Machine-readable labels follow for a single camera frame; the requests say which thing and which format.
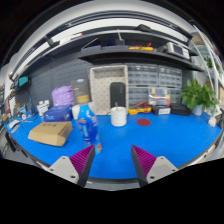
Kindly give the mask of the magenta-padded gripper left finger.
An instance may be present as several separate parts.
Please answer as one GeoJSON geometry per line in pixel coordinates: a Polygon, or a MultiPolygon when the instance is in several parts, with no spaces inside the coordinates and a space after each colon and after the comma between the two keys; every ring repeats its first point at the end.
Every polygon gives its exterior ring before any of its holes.
{"type": "Polygon", "coordinates": [[[70,157],[60,157],[47,169],[47,171],[78,186],[84,187],[94,157],[95,146],[91,145],[70,157]]]}

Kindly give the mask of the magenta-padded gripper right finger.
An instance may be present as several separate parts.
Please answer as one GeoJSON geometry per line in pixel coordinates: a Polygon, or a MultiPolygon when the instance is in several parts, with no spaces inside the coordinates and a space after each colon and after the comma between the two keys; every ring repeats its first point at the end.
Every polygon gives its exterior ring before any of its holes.
{"type": "Polygon", "coordinates": [[[131,146],[131,157],[141,187],[177,171],[166,157],[156,157],[135,145],[131,146]]]}

